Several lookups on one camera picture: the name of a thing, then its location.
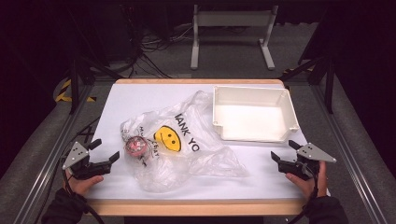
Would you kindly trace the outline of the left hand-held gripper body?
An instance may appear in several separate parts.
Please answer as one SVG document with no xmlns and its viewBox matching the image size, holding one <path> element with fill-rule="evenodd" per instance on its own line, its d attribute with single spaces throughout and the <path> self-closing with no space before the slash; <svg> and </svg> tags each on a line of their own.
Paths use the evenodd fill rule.
<svg viewBox="0 0 396 224">
<path fill-rule="evenodd" d="M 96 175 L 110 173 L 112 163 L 107 161 L 90 162 L 90 150 L 81 143 L 75 142 L 63 163 L 63 170 L 78 180 L 85 180 Z"/>
</svg>

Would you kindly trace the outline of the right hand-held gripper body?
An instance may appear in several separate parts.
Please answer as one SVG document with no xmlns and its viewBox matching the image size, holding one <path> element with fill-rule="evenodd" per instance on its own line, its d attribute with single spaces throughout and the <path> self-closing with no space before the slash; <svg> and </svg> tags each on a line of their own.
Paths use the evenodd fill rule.
<svg viewBox="0 0 396 224">
<path fill-rule="evenodd" d="M 318 175 L 320 161 L 337 162 L 335 157 L 312 143 L 307 143 L 295 151 L 297 158 L 294 161 L 281 160 L 277 164 L 280 173 L 291 173 L 303 180 L 309 180 Z"/>
</svg>

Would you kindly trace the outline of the red-lidded round candy container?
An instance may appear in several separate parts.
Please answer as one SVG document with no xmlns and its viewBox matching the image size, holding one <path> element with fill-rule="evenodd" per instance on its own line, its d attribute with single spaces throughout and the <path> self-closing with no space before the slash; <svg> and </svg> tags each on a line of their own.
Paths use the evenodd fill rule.
<svg viewBox="0 0 396 224">
<path fill-rule="evenodd" d="M 148 150 L 147 141 L 141 136 L 132 136 L 125 143 L 124 149 L 132 157 L 141 157 Z"/>
</svg>

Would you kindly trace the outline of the white plastic bin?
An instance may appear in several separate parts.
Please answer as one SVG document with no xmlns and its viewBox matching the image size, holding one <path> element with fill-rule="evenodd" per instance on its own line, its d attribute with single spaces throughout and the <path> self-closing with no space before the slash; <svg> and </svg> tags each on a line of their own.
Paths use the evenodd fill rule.
<svg viewBox="0 0 396 224">
<path fill-rule="evenodd" d="M 284 142 L 300 130 L 287 89 L 216 86 L 213 126 L 223 140 Z"/>
</svg>

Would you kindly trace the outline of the clear smiley plastic bag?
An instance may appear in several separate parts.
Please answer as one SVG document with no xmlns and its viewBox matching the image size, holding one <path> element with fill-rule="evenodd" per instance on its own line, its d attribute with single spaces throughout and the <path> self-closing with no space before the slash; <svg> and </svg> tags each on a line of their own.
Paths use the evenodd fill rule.
<svg viewBox="0 0 396 224">
<path fill-rule="evenodd" d="M 129 172 L 141 189 L 170 191 L 194 175 L 248 175 L 246 166 L 205 120 L 211 105 L 209 93 L 198 91 L 181 103 L 145 112 L 120 125 L 123 149 L 132 136 L 141 136 L 148 143 L 141 157 L 132 157 L 124 149 Z"/>
</svg>

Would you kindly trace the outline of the person's left hand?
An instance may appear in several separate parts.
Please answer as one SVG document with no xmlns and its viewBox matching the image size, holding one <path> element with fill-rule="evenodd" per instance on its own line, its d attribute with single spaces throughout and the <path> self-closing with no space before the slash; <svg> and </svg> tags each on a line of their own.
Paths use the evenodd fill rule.
<svg viewBox="0 0 396 224">
<path fill-rule="evenodd" d="M 92 186 L 102 182 L 103 180 L 104 178 L 101 175 L 96 175 L 85 180 L 78 180 L 70 174 L 67 174 L 66 181 L 64 182 L 64 189 L 66 189 L 66 184 L 69 184 L 69 187 L 73 192 L 81 196 L 85 196 Z"/>
</svg>

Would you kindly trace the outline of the person's right hand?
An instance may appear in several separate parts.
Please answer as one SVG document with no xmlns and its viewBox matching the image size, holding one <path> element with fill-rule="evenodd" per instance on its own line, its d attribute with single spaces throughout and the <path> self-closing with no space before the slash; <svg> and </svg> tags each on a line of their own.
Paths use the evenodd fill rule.
<svg viewBox="0 0 396 224">
<path fill-rule="evenodd" d="M 314 191 L 314 188 L 318 188 L 317 197 L 324 197 L 327 195 L 328 178 L 326 175 L 326 171 L 326 162 L 320 161 L 317 181 L 315 181 L 314 179 L 303 180 L 300 177 L 290 173 L 286 173 L 285 177 L 297 188 L 300 189 L 305 199 L 308 201 L 311 193 Z"/>
</svg>

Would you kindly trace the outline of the yellow black hazard tape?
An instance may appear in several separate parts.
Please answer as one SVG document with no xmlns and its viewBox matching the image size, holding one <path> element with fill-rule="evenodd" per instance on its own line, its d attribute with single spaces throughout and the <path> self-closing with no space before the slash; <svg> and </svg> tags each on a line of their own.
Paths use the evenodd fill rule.
<svg viewBox="0 0 396 224">
<path fill-rule="evenodd" d="M 72 97 L 71 96 L 66 96 L 66 91 L 67 89 L 71 86 L 71 79 L 68 78 L 64 84 L 62 85 L 58 95 L 55 97 L 56 102 L 71 102 Z"/>
</svg>

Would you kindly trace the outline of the black tripod stand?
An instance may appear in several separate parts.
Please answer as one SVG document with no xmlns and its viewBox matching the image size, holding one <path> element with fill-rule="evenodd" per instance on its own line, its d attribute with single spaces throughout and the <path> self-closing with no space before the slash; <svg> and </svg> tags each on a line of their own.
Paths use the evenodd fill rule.
<svg viewBox="0 0 396 224">
<path fill-rule="evenodd" d="M 326 77 L 325 81 L 325 93 L 324 93 L 324 104 L 327 111 L 332 114 L 332 88 L 335 77 L 334 65 L 331 57 L 319 57 L 310 60 L 302 65 L 289 70 L 287 73 L 283 73 L 279 78 L 281 81 L 286 81 L 292 77 L 301 74 L 309 68 L 313 68 L 307 81 L 309 85 L 318 85 L 320 81 Z"/>
<path fill-rule="evenodd" d="M 74 114 L 80 103 L 83 101 L 82 93 L 79 91 L 79 82 L 82 82 L 84 86 L 91 86 L 95 77 L 91 67 L 99 70 L 112 77 L 115 80 L 121 79 L 121 75 L 117 74 L 114 71 L 106 68 L 105 66 L 90 60 L 84 56 L 75 57 L 70 63 L 70 80 L 71 80 L 71 97 L 72 97 L 72 105 L 70 109 L 70 114 Z"/>
</svg>

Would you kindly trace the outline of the aluminium frame rail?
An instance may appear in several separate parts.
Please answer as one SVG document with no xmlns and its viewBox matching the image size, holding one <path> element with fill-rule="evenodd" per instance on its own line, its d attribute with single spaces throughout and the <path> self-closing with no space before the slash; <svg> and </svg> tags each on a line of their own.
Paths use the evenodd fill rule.
<svg viewBox="0 0 396 224">
<path fill-rule="evenodd" d="M 92 85 L 81 86 L 77 109 L 70 113 L 72 104 L 58 103 L 38 126 L 15 160 L 14 183 L 19 190 L 13 201 L 17 205 L 17 215 L 11 224 L 32 224 L 40 210 L 45 194 L 50 187 L 52 176 L 57 172 L 63 148 L 75 133 L 77 118 L 92 91 Z"/>
<path fill-rule="evenodd" d="M 361 197 L 370 219 L 374 224 L 389 224 L 371 188 L 369 187 L 368 182 L 361 171 L 361 168 L 354 158 L 338 123 L 336 122 L 333 115 L 328 112 L 328 109 L 324 103 L 324 93 L 320 90 L 319 86 L 312 86 L 311 90 L 318 101 L 322 113 L 330 125 L 332 134 L 335 136 L 335 141 L 339 148 L 339 153 L 343 158 L 346 168 L 351 176 L 355 188 L 357 189 L 357 192 Z"/>
</svg>

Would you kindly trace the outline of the white metal stand frame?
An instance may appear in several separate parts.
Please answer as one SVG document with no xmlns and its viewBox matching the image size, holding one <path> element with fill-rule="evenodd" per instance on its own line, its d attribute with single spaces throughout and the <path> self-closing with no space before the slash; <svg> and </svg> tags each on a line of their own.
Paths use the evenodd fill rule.
<svg viewBox="0 0 396 224">
<path fill-rule="evenodd" d="M 199 28 L 215 26 L 263 27 L 263 38 L 259 39 L 262 55 L 269 70 L 274 70 L 275 63 L 268 48 L 269 39 L 275 25 L 278 6 L 261 11 L 202 11 L 197 5 L 193 9 L 192 29 L 193 43 L 191 50 L 191 69 L 199 64 Z"/>
</svg>

